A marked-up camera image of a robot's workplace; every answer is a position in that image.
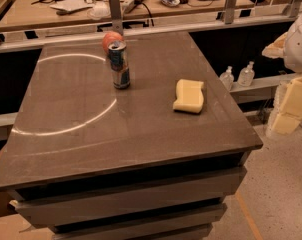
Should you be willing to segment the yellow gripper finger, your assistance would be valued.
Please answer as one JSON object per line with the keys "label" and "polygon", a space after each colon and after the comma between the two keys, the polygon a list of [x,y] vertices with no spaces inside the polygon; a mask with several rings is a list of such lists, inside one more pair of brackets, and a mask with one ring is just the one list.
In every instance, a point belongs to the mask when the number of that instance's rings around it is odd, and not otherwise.
{"label": "yellow gripper finger", "polygon": [[271,59],[283,58],[286,37],[287,33],[283,33],[273,43],[263,49],[262,55]]}

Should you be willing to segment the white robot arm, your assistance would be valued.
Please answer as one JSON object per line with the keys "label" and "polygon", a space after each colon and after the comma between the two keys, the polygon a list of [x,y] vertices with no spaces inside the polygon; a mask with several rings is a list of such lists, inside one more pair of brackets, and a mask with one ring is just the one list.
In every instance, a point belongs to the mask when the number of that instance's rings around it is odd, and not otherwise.
{"label": "white robot arm", "polygon": [[302,13],[286,33],[263,49],[262,55],[282,58],[286,68],[302,73]]}

